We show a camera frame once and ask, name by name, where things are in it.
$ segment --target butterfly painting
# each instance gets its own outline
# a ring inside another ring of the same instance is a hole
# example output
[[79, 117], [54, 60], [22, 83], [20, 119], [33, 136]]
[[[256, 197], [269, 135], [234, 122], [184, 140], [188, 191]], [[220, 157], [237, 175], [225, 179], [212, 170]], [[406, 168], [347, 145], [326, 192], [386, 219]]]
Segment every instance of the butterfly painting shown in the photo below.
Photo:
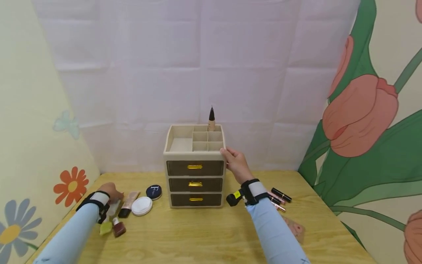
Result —
[[67, 131], [76, 140], [79, 138], [79, 125], [76, 117], [70, 119], [70, 111], [64, 110], [62, 116], [57, 118], [53, 125], [54, 131]]

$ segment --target light blue sleeve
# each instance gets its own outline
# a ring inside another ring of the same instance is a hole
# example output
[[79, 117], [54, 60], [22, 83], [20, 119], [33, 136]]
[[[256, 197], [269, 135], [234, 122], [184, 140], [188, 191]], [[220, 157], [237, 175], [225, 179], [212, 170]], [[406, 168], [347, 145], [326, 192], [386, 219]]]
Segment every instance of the light blue sleeve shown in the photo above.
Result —
[[98, 220], [98, 205], [82, 206], [62, 229], [51, 239], [34, 264], [77, 263], [92, 228]]
[[308, 264], [299, 242], [268, 198], [246, 206], [268, 264]]

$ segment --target mural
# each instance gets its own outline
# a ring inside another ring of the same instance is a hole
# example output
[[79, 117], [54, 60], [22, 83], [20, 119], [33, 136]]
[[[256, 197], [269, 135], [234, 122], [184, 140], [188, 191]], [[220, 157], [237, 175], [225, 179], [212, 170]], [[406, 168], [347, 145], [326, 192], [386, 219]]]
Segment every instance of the mural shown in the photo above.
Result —
[[23, 264], [100, 172], [32, 3], [0, 6], [0, 264]]
[[[412, 97], [401, 97], [406, 89], [418, 96], [422, 88], [415, 73], [422, 37], [393, 40], [401, 37], [395, 28], [405, 34], [419, 27], [416, 36], [422, 36], [422, 0], [416, 7], [404, 2], [362, 0], [299, 172], [379, 263], [422, 264], [422, 103], [413, 111]], [[392, 51], [381, 54], [389, 42], [408, 46], [396, 51], [407, 64], [389, 60]], [[419, 51], [408, 54], [414, 45]], [[410, 85], [414, 73], [419, 83]]]

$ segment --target makeup organizer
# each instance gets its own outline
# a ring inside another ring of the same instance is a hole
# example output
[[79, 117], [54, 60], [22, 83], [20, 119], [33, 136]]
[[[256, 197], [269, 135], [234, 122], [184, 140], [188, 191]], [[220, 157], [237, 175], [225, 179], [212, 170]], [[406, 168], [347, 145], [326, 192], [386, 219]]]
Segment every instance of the makeup organizer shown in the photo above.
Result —
[[172, 125], [164, 149], [171, 208], [222, 207], [226, 161], [221, 125]]

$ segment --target wrist-mounted device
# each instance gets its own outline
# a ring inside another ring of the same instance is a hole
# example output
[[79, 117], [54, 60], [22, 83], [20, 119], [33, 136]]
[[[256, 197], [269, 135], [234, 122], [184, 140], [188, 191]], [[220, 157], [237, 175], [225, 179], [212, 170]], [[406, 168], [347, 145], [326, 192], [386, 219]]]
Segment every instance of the wrist-mounted device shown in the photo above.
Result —
[[245, 181], [238, 191], [229, 194], [226, 201], [230, 206], [236, 206], [241, 199], [245, 200], [246, 205], [254, 205], [266, 197], [270, 197], [270, 195], [264, 185], [259, 179], [253, 179]]
[[108, 204], [109, 199], [110, 195], [106, 192], [93, 192], [81, 202], [76, 211], [78, 211], [82, 206], [86, 204], [96, 204], [100, 209], [100, 215], [98, 217], [97, 223], [101, 224], [106, 219], [107, 211], [110, 208], [110, 205]]

